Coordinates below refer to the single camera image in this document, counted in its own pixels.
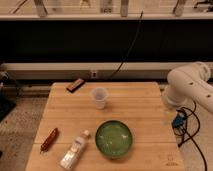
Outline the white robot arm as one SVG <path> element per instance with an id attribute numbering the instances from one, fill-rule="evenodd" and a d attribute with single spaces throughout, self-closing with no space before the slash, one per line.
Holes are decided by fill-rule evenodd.
<path id="1" fill-rule="evenodd" d="M 192 99 L 213 114 L 213 86 L 207 83 L 211 70 L 204 62 L 194 62 L 171 70 L 162 101 L 169 108 L 178 108 Z"/>

